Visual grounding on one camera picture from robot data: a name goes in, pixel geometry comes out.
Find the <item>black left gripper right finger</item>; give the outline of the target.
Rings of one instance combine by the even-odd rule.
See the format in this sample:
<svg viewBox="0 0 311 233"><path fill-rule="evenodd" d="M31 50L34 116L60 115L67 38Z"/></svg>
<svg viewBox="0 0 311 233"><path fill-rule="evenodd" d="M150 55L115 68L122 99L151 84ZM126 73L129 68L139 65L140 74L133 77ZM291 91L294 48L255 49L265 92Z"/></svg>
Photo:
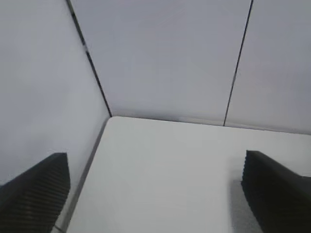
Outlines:
<svg viewBox="0 0 311 233"><path fill-rule="evenodd" d="M264 233L311 231L311 179L260 151L248 150L242 173L247 203Z"/></svg>

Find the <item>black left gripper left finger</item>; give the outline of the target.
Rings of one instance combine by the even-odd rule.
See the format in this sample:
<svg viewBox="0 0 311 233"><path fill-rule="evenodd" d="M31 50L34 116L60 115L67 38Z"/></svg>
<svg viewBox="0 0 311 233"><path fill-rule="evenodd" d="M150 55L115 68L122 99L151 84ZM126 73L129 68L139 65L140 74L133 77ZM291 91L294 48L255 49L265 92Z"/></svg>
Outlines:
<svg viewBox="0 0 311 233"><path fill-rule="evenodd" d="M2 233L50 233L70 191L68 155L53 153L0 188Z"/></svg>

